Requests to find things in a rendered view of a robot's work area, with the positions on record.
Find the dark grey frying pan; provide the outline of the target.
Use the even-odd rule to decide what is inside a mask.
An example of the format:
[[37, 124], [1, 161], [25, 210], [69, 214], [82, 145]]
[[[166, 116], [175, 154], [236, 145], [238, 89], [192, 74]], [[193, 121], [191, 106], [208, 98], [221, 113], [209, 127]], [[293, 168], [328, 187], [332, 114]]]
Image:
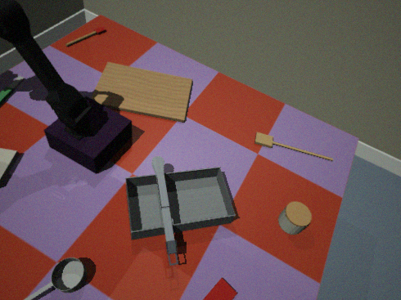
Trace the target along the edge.
[[87, 274], [86, 266], [78, 258], [64, 258], [53, 268], [51, 275], [52, 282], [43, 286], [36, 293], [29, 295], [25, 300], [36, 298], [52, 286], [63, 293], [73, 293], [84, 284]]

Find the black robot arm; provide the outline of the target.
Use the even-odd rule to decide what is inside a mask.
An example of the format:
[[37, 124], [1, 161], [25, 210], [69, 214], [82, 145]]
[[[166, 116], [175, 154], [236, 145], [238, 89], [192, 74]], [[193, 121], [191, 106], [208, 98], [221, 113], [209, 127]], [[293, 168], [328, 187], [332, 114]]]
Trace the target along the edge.
[[16, 0], [0, 0], [0, 38], [15, 46], [48, 90], [45, 99], [57, 118], [65, 125], [64, 131], [78, 140], [87, 136], [94, 129], [87, 118], [92, 106], [76, 87], [65, 83], [57, 73], [35, 42], [27, 15]]

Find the wooden board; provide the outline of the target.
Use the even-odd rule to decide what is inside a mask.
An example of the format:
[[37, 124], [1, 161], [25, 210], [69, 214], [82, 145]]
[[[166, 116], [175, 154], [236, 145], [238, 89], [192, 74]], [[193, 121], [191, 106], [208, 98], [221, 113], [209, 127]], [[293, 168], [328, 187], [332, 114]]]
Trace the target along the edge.
[[192, 79], [107, 62], [91, 99], [106, 108], [184, 123]]

